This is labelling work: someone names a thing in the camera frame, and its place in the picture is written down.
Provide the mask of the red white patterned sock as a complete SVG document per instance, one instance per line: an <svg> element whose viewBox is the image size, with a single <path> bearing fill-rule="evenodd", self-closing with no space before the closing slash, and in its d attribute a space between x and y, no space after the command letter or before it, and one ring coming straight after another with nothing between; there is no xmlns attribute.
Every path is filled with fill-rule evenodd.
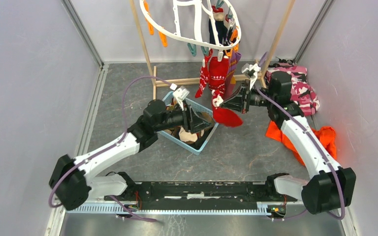
<svg viewBox="0 0 378 236"><path fill-rule="evenodd" d="M221 61L218 57L212 57L209 63L210 78L208 86L210 90L215 90L220 93L220 96L225 92L225 81L229 69L229 58L224 56Z"/></svg>

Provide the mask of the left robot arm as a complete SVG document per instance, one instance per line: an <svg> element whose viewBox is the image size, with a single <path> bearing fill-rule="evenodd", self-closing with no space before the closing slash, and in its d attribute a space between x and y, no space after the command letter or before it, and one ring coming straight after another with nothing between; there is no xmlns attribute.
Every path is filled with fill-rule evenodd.
<svg viewBox="0 0 378 236"><path fill-rule="evenodd" d="M89 198L108 195L130 200L135 187L120 174L100 177L99 173L122 159L142 152L158 140L158 132L180 126L191 134L210 128L212 121L190 104L170 111L162 100L152 100L137 121L113 141L86 154L71 158L65 154L57 160L49 180L49 206L56 208L57 198L66 210L74 210Z"/></svg>

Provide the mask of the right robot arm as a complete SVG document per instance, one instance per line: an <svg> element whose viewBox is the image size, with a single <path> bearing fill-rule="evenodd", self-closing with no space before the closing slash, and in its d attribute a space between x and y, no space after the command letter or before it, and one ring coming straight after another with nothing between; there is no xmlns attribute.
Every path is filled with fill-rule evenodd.
<svg viewBox="0 0 378 236"><path fill-rule="evenodd" d="M336 219L344 219L346 207L351 204L356 174L352 168L343 168L325 149L302 110L291 100L291 89L292 75L277 71L271 74L267 88L256 89L248 79L226 100L215 93L213 106L225 112L241 113L247 112L250 106L266 107L271 121L298 152L310 180L289 174L269 176L269 184L264 188L269 200L287 195L302 201L311 214L327 212Z"/></svg>

